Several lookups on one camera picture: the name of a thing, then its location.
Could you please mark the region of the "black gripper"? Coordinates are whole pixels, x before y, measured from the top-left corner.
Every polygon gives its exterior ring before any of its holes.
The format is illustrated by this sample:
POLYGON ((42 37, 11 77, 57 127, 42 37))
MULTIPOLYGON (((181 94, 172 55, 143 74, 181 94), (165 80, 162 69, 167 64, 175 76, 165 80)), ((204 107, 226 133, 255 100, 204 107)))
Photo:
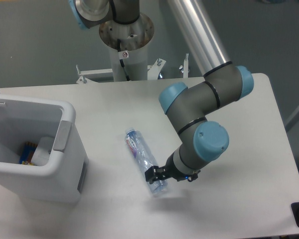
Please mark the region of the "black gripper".
POLYGON ((145 172, 146 182, 153 184, 156 181, 163 181, 166 179, 175 179, 176 181, 188 180, 188 182, 195 181, 198 178, 198 174, 201 170, 196 171, 194 174, 187 177, 186 174, 181 173, 176 166, 171 163, 167 164, 164 167, 152 166, 145 172))

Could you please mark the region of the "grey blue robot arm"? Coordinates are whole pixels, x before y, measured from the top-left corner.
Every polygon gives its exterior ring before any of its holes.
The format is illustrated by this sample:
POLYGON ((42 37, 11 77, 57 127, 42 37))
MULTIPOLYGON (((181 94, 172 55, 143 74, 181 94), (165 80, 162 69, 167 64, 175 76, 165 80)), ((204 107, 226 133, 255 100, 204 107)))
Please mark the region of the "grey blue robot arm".
MULTIPOLYGON (((82 29, 99 27, 108 47, 115 81, 146 80, 144 48, 154 33, 151 19, 140 11, 137 0, 71 0, 74 17, 82 29)), ((179 82, 165 88, 159 102, 181 140, 165 166, 145 172, 150 184, 174 178, 193 181, 200 170, 228 147, 224 127, 206 116, 250 94, 252 74, 230 61, 211 20, 199 0, 170 0, 170 9, 185 37, 204 81, 193 87, 179 82)))

